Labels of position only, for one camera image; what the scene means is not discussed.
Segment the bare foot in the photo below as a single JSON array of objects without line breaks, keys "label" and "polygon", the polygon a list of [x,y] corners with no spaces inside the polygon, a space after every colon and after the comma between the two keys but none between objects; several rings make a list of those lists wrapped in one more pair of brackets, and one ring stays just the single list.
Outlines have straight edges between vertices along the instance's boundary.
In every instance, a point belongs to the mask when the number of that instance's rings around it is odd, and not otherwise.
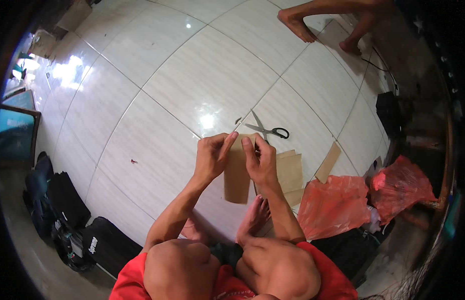
[{"label": "bare foot", "polygon": [[246,240],[261,230],[270,218],[268,200],[257,195],[237,229],[236,243],[243,247]]},{"label": "bare foot", "polygon": [[295,18],[289,9],[281,9],[277,18],[304,43],[314,43],[317,37],[309,30],[302,18]]},{"label": "bare foot", "polygon": [[197,241],[208,246],[208,235],[193,214],[187,219],[186,224],[184,224],[181,230],[181,234],[188,240]]},{"label": "bare foot", "polygon": [[359,47],[357,46],[357,43],[355,42],[349,42],[348,40],[344,40],[344,42],[339,43],[339,47],[341,47],[341,49],[344,52],[354,54],[354,55],[361,55],[361,50],[359,49]]}]

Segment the white tile floor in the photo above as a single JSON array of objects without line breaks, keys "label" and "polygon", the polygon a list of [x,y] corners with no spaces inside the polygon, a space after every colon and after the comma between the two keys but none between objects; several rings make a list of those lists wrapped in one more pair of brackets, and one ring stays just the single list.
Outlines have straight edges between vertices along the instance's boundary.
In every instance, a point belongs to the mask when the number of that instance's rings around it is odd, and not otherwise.
[{"label": "white tile floor", "polygon": [[[343,153],[332,174],[363,175],[389,147],[374,107],[387,88],[339,49],[347,33],[331,16],[306,18],[313,44],[281,24],[280,8],[305,1],[293,2],[102,0],[28,74],[42,111],[37,153],[69,173],[93,217],[139,244],[192,175],[197,141],[251,132],[250,109],[267,128],[289,130],[288,140],[269,139],[302,153],[304,183],[335,140]],[[248,206],[223,200],[223,180],[196,210],[232,240]]]}]

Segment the paper piece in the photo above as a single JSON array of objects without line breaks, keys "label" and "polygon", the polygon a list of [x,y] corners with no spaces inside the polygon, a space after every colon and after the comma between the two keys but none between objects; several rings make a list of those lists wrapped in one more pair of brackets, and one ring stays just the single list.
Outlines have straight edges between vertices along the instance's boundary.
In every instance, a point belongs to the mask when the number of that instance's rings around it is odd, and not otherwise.
[{"label": "paper piece", "polygon": [[296,154],[276,161],[277,179],[283,193],[303,188],[302,155]]},{"label": "paper piece", "polygon": [[282,152],[282,153],[278,153],[278,154],[276,154],[276,160],[286,158],[286,157],[290,157],[290,156],[293,156],[293,155],[296,155],[296,150],[294,150],[294,149],[289,150],[289,151],[285,151],[285,152]]},{"label": "paper piece", "polygon": [[224,199],[231,203],[247,204],[251,178],[246,170],[246,154],[241,140],[249,136],[253,145],[254,135],[240,134],[229,151],[228,162],[224,168]]},{"label": "paper piece", "polygon": [[326,183],[328,180],[329,173],[331,173],[334,164],[336,163],[339,155],[341,154],[341,148],[336,144],[336,142],[332,142],[332,146],[329,149],[323,163],[317,169],[316,174],[314,175],[320,183]]},{"label": "paper piece", "polygon": [[297,189],[284,193],[284,197],[286,198],[286,201],[289,203],[289,207],[295,207],[296,205],[301,203],[303,194],[304,189]]}]

